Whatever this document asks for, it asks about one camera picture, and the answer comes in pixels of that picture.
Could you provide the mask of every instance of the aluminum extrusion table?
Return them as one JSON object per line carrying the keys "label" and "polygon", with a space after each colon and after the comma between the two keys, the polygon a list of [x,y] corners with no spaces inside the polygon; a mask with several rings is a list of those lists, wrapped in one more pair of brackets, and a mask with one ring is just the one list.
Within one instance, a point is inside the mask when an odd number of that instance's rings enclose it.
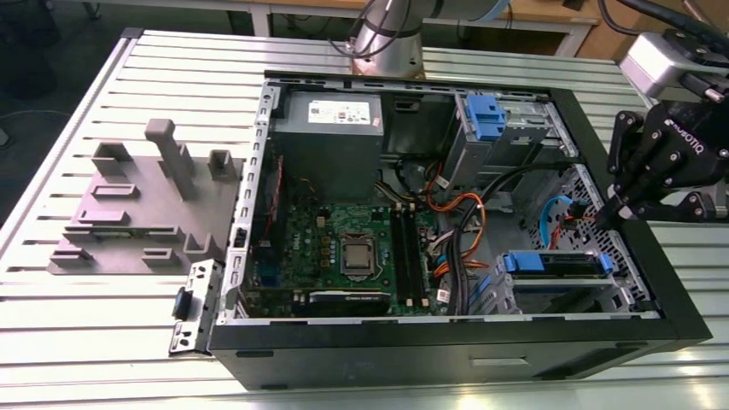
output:
{"label": "aluminum extrusion table", "polygon": [[[616,112],[646,110],[647,99],[610,61],[438,49],[426,50],[424,61],[431,79],[572,89],[606,142]],[[177,137],[194,156],[229,149],[246,157],[263,70],[346,73],[348,67],[324,42],[308,40],[153,31],[121,40],[0,231],[0,403],[149,408],[127,401],[158,398],[149,406],[729,406],[729,227],[655,224],[715,338],[568,383],[249,394],[217,360],[169,359],[170,312],[185,275],[47,273],[97,172],[90,157],[99,142],[123,141],[133,155],[155,152],[143,130],[162,117],[178,123]],[[189,398],[166,399],[181,396]]]}

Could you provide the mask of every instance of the power supply label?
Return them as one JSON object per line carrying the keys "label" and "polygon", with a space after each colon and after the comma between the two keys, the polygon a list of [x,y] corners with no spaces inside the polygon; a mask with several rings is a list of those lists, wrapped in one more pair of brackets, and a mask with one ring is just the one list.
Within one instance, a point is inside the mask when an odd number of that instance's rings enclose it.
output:
{"label": "power supply label", "polygon": [[310,102],[310,123],[371,125],[370,103],[352,101]]}

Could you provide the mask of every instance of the ram slot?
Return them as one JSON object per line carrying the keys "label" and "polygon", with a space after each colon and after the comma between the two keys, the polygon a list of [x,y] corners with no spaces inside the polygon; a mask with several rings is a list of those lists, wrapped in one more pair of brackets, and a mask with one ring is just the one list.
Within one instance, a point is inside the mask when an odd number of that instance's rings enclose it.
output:
{"label": "ram slot", "polygon": [[404,211],[404,241],[408,255],[408,278],[411,280],[412,297],[423,307],[428,306],[426,289],[423,288],[423,265],[420,263],[419,227],[415,223],[415,212]]}
{"label": "ram slot", "polygon": [[394,209],[390,213],[390,229],[392,231],[392,253],[396,263],[398,303],[412,306],[412,286],[408,278],[408,254],[404,241],[403,211]]}

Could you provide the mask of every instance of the table leg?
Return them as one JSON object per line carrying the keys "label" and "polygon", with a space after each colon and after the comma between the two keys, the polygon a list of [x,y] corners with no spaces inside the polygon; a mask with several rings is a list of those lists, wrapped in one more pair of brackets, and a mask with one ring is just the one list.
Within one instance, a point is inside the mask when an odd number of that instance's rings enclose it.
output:
{"label": "table leg", "polygon": [[555,55],[562,57],[575,57],[578,55],[578,51],[580,51],[584,40],[588,37],[591,29],[592,26],[572,26],[566,38],[562,40],[560,48],[558,49]]}
{"label": "table leg", "polygon": [[251,4],[251,18],[257,37],[271,37],[271,7],[267,4]]}

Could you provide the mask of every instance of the cpu socket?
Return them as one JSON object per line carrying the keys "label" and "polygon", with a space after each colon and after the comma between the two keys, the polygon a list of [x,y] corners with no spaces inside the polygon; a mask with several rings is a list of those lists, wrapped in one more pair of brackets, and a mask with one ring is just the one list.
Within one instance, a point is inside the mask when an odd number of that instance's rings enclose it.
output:
{"label": "cpu socket", "polygon": [[375,274],[375,235],[371,233],[344,233],[342,244],[342,274],[355,281],[366,280]]}

